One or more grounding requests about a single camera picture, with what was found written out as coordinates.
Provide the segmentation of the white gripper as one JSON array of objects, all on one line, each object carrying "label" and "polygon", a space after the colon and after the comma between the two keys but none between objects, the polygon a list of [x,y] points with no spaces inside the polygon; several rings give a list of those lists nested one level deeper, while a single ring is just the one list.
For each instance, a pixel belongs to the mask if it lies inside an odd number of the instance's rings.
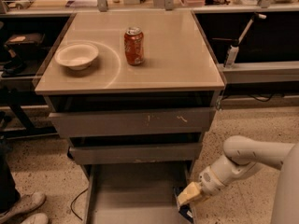
[{"label": "white gripper", "polygon": [[211,196],[219,194],[225,188],[225,185],[218,179],[210,166],[200,173],[198,182],[200,185],[197,182],[191,182],[178,194],[177,203],[179,207],[195,199],[196,203],[206,202]]}]

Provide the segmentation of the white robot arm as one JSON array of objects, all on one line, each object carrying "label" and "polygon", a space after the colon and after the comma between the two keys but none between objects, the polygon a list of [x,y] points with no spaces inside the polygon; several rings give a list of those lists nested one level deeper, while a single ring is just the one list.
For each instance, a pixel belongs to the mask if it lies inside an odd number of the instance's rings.
[{"label": "white robot arm", "polygon": [[222,154],[195,181],[174,189],[178,211],[190,220],[192,203],[203,203],[265,168],[278,173],[270,224],[298,224],[299,143],[265,142],[242,135],[227,138]]}]

